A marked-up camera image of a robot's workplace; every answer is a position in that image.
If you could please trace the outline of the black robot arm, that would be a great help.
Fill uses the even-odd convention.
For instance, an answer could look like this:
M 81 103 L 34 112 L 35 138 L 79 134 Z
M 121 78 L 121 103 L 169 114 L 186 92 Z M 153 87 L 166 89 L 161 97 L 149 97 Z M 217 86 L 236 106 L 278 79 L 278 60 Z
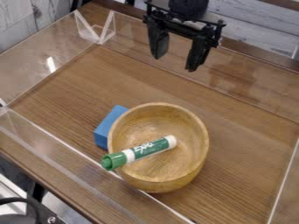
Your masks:
M 208 12 L 209 0 L 144 0 L 144 20 L 150 54 L 158 60 L 168 52 L 169 34 L 190 40 L 184 69 L 193 72 L 220 44 L 225 22 Z

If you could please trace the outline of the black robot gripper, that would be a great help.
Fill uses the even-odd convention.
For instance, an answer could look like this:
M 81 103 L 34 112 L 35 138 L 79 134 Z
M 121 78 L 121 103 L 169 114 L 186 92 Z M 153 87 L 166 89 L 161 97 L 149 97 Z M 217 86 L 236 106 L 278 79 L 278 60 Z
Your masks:
M 204 63 L 210 48 L 220 44 L 225 22 L 208 12 L 209 0 L 144 0 L 144 4 L 144 23 L 153 58 L 158 60 L 165 55 L 168 32 L 172 32 L 192 39 L 185 70 L 193 72 Z

